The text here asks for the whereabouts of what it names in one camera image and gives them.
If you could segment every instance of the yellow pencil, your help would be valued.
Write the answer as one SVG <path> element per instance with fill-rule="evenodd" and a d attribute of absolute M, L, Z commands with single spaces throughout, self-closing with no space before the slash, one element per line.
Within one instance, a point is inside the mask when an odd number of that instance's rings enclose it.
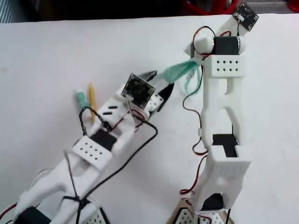
<path fill-rule="evenodd" d="M 98 110 L 96 99 L 95 99 L 95 94 L 94 94 L 94 88 L 93 88 L 93 84 L 92 83 L 89 84 L 89 91 L 88 92 L 89 92 L 89 101 L 90 101 L 91 107 L 94 110 Z M 91 111 L 91 113 L 92 113 L 92 121 L 93 121 L 93 124 L 94 124 L 95 115 L 94 115 L 94 113 L 92 111 Z"/>

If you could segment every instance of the white table surface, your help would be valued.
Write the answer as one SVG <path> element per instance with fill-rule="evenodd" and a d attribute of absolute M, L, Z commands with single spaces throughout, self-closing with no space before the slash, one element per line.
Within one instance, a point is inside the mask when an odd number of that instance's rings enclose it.
<path fill-rule="evenodd" d="M 73 99 L 94 83 L 99 104 L 131 72 L 163 70 L 203 25 L 229 16 L 0 24 L 0 210 L 18 201 L 39 170 L 53 167 L 81 136 Z M 244 113 L 253 162 L 232 209 L 236 223 L 298 223 L 299 14 L 263 14 L 247 37 Z M 179 85 L 151 121 L 158 137 L 93 197 L 111 223 L 163 224 L 181 188 L 193 183 L 199 158 L 198 118 L 181 107 Z M 187 102 L 201 110 L 202 91 Z M 225 115 L 219 130 L 230 131 Z M 143 127 L 105 175 L 116 170 L 152 130 Z"/>

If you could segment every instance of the white plastic part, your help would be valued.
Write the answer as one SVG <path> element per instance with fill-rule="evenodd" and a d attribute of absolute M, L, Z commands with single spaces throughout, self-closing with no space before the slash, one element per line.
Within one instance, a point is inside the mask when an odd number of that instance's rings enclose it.
<path fill-rule="evenodd" d="M 100 211 L 99 209 L 100 208 L 95 203 L 87 204 L 81 211 L 79 224 L 90 224 L 89 220 L 96 214 L 98 214 L 98 211 Z M 77 216 L 75 216 L 73 220 L 70 222 L 71 224 L 76 222 L 76 217 Z"/>
<path fill-rule="evenodd" d="M 112 159 L 111 152 L 87 136 L 83 136 L 81 140 L 74 145 L 72 151 L 91 165 L 94 165 L 99 171 L 104 169 Z"/>
<path fill-rule="evenodd" d="M 188 209 L 182 209 L 175 224 L 192 224 L 193 217 Z"/>
<path fill-rule="evenodd" d="M 88 141 L 89 144 L 92 144 L 94 146 L 97 145 L 97 143 L 93 142 L 88 137 L 83 137 L 76 143 L 74 148 L 77 148 L 77 146 L 84 145 L 86 141 Z M 74 177 L 77 193 L 80 198 L 82 198 L 82 196 L 84 196 L 91 189 L 91 187 L 94 186 L 94 184 L 100 177 L 101 172 L 108 164 L 108 162 L 111 160 L 111 153 L 109 155 L 105 152 L 103 153 L 103 155 L 103 158 L 99 160 L 103 165 L 96 164 L 95 166 L 95 162 L 89 163 L 90 166 L 88 166 L 88 168 L 80 176 Z M 83 166 L 82 163 L 86 163 L 87 161 L 80 154 L 68 153 L 68 157 L 70 160 L 71 169 L 73 171 L 75 168 Z M 18 217 L 18 215 L 26 208 L 37 205 L 47 196 L 61 190 L 65 192 L 66 196 L 74 196 L 74 190 L 71 183 L 70 174 L 67 168 L 67 162 L 65 159 L 63 159 L 47 176 L 39 179 L 33 187 L 31 187 L 27 192 L 22 194 L 15 208 L 14 217 Z M 72 217 L 76 214 L 77 209 L 78 202 L 69 199 L 64 199 L 61 203 L 59 212 L 52 219 L 51 223 L 69 223 Z"/>
<path fill-rule="evenodd" d="M 145 110 L 149 112 L 155 111 L 163 103 L 163 98 L 158 94 L 153 94 L 145 106 Z"/>
<path fill-rule="evenodd" d="M 212 220 L 211 224 L 224 224 L 223 220 L 221 219 L 218 213 L 205 214 L 204 216 Z M 196 222 L 196 224 L 210 224 L 209 219 L 200 217 L 199 215 L 194 216 L 194 220 L 196 219 L 199 220 L 199 222 Z"/>
<path fill-rule="evenodd" d="M 236 15 L 237 15 L 237 18 L 238 18 L 241 22 L 243 22 L 243 21 L 245 20 L 244 17 L 241 16 L 240 14 L 236 13 Z"/>
<path fill-rule="evenodd" d="M 103 218 L 102 213 L 98 209 L 92 216 L 88 217 L 83 224 L 107 224 Z"/>
<path fill-rule="evenodd" d="M 244 60 L 244 56 L 231 55 L 210 55 L 204 60 L 204 100 L 201 115 L 202 140 L 205 148 L 209 148 L 213 143 L 213 134 L 215 134 L 213 127 L 218 113 L 223 108 L 228 112 L 239 144 L 243 143 L 245 133 L 241 104 L 242 81 L 245 77 Z M 227 92 L 225 95 L 220 96 L 217 91 L 219 79 L 224 78 L 227 79 Z"/>
<path fill-rule="evenodd" d="M 243 145 L 245 127 L 241 104 L 242 82 L 246 75 L 244 56 L 210 55 L 202 64 L 204 66 L 202 140 L 208 149 L 208 155 L 205 169 L 191 196 L 191 203 L 194 211 L 206 214 L 213 211 L 203 212 L 202 206 L 214 193 L 221 193 L 225 209 L 233 206 L 242 190 L 243 178 L 251 158 Z M 224 95 L 218 93 L 220 79 L 227 80 L 227 92 Z M 226 109 L 234 127 L 233 134 L 239 143 L 235 147 L 236 158 L 226 157 L 223 146 L 213 146 L 213 134 L 216 134 L 214 126 L 221 109 Z"/>
<path fill-rule="evenodd" d="M 230 209 L 235 203 L 251 163 L 245 147 L 235 146 L 235 150 L 238 157 L 226 157 L 223 146 L 209 147 L 205 169 L 191 196 L 195 211 L 201 212 L 204 201 L 214 193 L 222 193 L 225 209 Z"/>
<path fill-rule="evenodd" d="M 224 224 L 218 213 L 205 214 L 204 216 L 212 220 L 211 224 Z M 193 217 L 188 209 L 182 209 L 175 224 L 210 224 L 210 221 L 197 214 Z"/>
<path fill-rule="evenodd" d="M 245 76 L 245 59 L 240 55 L 211 55 L 203 63 L 204 78 L 231 78 Z"/>
<path fill-rule="evenodd" d="M 74 177 L 75 186 L 80 198 L 98 181 L 105 167 L 112 159 L 112 155 L 119 154 L 134 136 L 136 123 L 134 122 L 133 116 L 128 113 L 127 100 L 121 96 L 121 91 L 124 86 L 125 85 L 97 111 L 112 127 L 119 123 L 117 127 L 110 132 L 111 135 L 117 138 L 111 152 L 87 136 L 84 136 L 75 144 L 72 151 L 68 153 L 71 170 L 74 171 L 79 167 L 84 170 L 83 173 Z M 136 108 L 136 110 L 139 110 L 145 119 L 150 117 L 149 111 L 141 110 L 140 108 Z M 99 128 L 102 128 L 102 123 L 96 118 L 94 125 L 88 131 L 88 136 L 92 136 Z M 21 195 L 14 210 L 14 221 L 26 208 L 38 205 L 44 198 L 58 191 L 63 191 L 65 196 L 74 196 L 74 190 L 65 159 L 49 174 L 38 178 L 34 185 Z M 90 217 L 90 215 L 95 212 L 95 208 L 96 206 L 92 204 L 84 207 L 82 209 L 82 215 L 80 216 L 80 223 L 83 223 L 86 217 Z M 78 202 L 64 199 L 61 203 L 60 210 L 52 219 L 51 224 L 70 223 L 70 221 L 75 218 L 77 209 Z"/>
<path fill-rule="evenodd" d="M 207 36 L 194 42 L 197 52 L 210 54 L 214 48 L 214 37 Z"/>

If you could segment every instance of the robotic arm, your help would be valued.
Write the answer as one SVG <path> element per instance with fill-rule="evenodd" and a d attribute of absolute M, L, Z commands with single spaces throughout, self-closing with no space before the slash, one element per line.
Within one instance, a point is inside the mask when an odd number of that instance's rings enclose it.
<path fill-rule="evenodd" d="M 246 17 L 244 12 L 238 10 L 236 13 L 234 17 L 237 17 L 238 27 L 239 23 L 248 22 L 253 17 Z M 220 28 L 219 33 L 226 30 L 227 26 L 235 27 L 235 24 L 236 20 L 231 18 Z M 244 27 L 238 28 L 238 33 L 245 34 L 248 29 Z M 192 60 L 203 66 L 204 104 L 200 134 L 208 150 L 206 166 L 191 195 L 191 204 L 199 214 L 218 212 L 230 209 L 235 203 L 251 162 L 244 142 L 244 118 L 240 109 L 242 83 L 246 75 L 243 55 L 245 39 L 242 36 L 206 37 L 193 41 L 187 49 Z M 228 84 L 223 96 L 218 94 L 220 79 L 226 79 Z M 155 84 L 158 88 L 161 83 L 164 85 L 161 91 L 151 85 Z M 95 202 L 91 203 L 90 198 L 81 199 L 93 190 L 112 158 L 120 154 L 133 139 L 136 129 L 134 118 L 137 116 L 138 120 L 145 122 L 160 111 L 173 85 L 166 83 L 156 72 L 139 76 L 132 74 L 128 82 L 97 111 L 111 129 L 105 131 L 103 122 L 96 120 L 87 135 L 69 150 L 68 157 L 21 195 L 14 212 L 14 223 L 33 224 L 20 221 L 27 208 L 37 206 L 57 191 L 65 194 L 59 212 L 52 220 L 46 217 L 39 224 L 86 223 L 99 207 Z M 227 110 L 232 121 L 233 133 L 213 132 L 216 116 L 222 108 Z M 73 178 L 74 183 L 70 178 L 69 164 L 71 171 L 78 168 L 84 170 Z M 81 206 L 81 215 L 76 220 L 78 205 Z"/>

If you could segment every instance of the black cable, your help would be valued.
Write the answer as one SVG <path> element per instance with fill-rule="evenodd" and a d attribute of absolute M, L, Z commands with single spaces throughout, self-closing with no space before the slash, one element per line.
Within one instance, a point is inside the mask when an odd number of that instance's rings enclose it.
<path fill-rule="evenodd" d="M 240 36 L 239 26 L 240 26 L 240 19 L 238 19 L 237 36 Z"/>
<path fill-rule="evenodd" d="M 75 198 L 79 198 L 79 196 L 78 196 L 78 194 L 77 194 L 76 187 L 75 187 L 75 182 L 74 182 L 73 174 L 71 173 L 71 163 L 70 163 L 70 159 L 69 159 L 69 157 L 67 156 L 67 152 L 66 152 L 66 151 L 64 152 L 64 156 L 65 156 L 65 160 L 66 160 L 66 163 L 67 163 L 67 167 L 68 167 L 68 170 L 69 170 L 69 173 L 70 173 L 71 183 L 72 183 L 73 188 L 74 188 Z"/>
<path fill-rule="evenodd" d="M 80 111 L 80 114 L 79 114 L 79 119 L 80 119 L 80 124 L 81 124 L 81 127 L 82 127 L 82 131 L 83 131 L 83 135 L 87 135 L 86 127 L 85 127 L 85 125 L 83 123 L 83 120 L 82 120 L 82 114 L 86 109 L 91 110 L 99 118 L 99 120 L 102 122 L 103 127 L 106 128 L 106 130 L 108 132 L 110 132 L 112 130 L 111 125 L 107 121 L 105 121 L 93 108 L 91 108 L 89 106 L 85 106 L 85 107 L 82 108 L 82 110 Z"/>
<path fill-rule="evenodd" d="M 228 214 L 226 215 L 226 221 L 225 221 L 225 224 L 228 224 L 228 221 L 229 221 L 229 215 L 230 215 L 230 210 L 228 210 Z"/>
<path fill-rule="evenodd" d="M 185 106 L 185 101 L 186 101 L 190 96 L 192 96 L 193 94 L 195 94 L 195 93 L 200 89 L 201 84 L 202 84 L 202 79 L 203 79 L 203 71 L 202 71 L 202 73 L 201 73 L 201 78 L 200 78 L 199 86 L 196 88 L 196 90 L 195 90 L 194 92 L 192 92 L 192 93 L 190 93 L 188 96 L 186 96 L 186 97 L 184 98 L 183 102 L 182 102 L 182 106 L 183 106 L 183 108 L 184 108 L 185 110 L 192 111 L 192 112 L 194 112 L 194 113 L 196 113 L 196 114 L 198 115 L 198 117 L 199 117 L 199 127 L 200 127 L 200 128 L 202 128 L 202 123 L 201 123 L 201 116 L 200 116 L 200 113 L 199 113 L 197 110 L 187 108 L 187 107 Z M 195 154 L 198 154 L 198 155 L 203 155 L 203 154 L 207 153 L 207 151 L 205 151 L 205 152 L 203 152 L 203 153 L 197 153 L 197 152 L 194 151 L 194 148 L 201 142 L 201 139 L 202 139 L 202 137 L 200 136 L 198 142 L 196 142 L 196 143 L 192 146 L 192 150 L 193 150 L 193 152 L 194 152 Z"/>
<path fill-rule="evenodd" d="M 105 182 L 107 182 L 108 180 L 110 180 L 112 177 L 114 177 L 115 175 L 117 175 L 119 172 L 121 172 L 126 166 L 127 164 L 133 159 L 133 157 L 143 148 L 145 147 L 149 142 L 151 142 L 157 135 L 158 135 L 158 129 L 156 126 L 154 126 L 152 123 L 136 116 L 135 114 L 132 114 L 132 116 L 134 116 L 137 120 L 147 124 L 148 126 L 152 127 L 156 133 L 150 137 L 146 142 L 144 142 L 138 149 L 135 150 L 135 152 L 128 158 L 128 160 L 118 169 L 116 170 L 114 173 L 112 173 L 110 176 L 108 176 L 107 178 L 105 178 L 104 180 L 102 180 L 100 183 L 98 183 L 96 186 L 94 186 L 83 198 L 81 201 L 85 201 L 88 196 L 90 196 L 90 194 L 92 194 L 99 186 L 101 186 L 102 184 L 104 184 Z M 77 218 L 76 218 L 76 224 L 79 224 L 79 219 L 80 219 L 80 214 L 81 214 L 81 210 L 83 209 L 82 203 L 79 204 L 78 207 L 78 211 L 77 211 Z"/>

